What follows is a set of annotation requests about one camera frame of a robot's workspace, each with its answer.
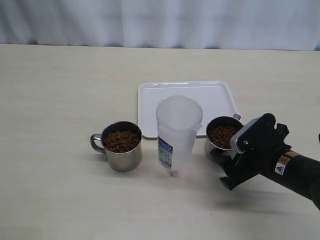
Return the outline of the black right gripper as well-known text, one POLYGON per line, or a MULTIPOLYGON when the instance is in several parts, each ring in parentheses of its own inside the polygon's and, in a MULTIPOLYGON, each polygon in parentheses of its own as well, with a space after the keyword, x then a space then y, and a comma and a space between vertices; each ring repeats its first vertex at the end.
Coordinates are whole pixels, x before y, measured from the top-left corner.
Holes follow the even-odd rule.
POLYGON ((234 176, 220 178, 222 185, 230 191, 257 174, 275 179, 276 164, 272 163, 272 158, 285 149, 284 139, 289 130, 286 125, 276 123, 276 118, 271 113, 260 116, 251 130, 253 135, 249 140, 249 147, 240 154, 235 165, 233 159, 236 153, 233 150, 213 149, 210 152, 213 162, 225 173, 229 173, 234 166, 234 176))

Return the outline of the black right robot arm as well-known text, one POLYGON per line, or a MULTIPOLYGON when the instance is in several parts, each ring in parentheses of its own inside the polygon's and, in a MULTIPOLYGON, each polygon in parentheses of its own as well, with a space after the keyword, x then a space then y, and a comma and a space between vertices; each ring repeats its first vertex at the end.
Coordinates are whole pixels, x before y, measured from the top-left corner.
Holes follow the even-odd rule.
POLYGON ((254 118, 229 139, 230 148, 213 143, 207 155, 224 171, 220 181, 233 190, 261 175, 320 206, 320 162, 285 143, 289 129, 271 113, 254 118))

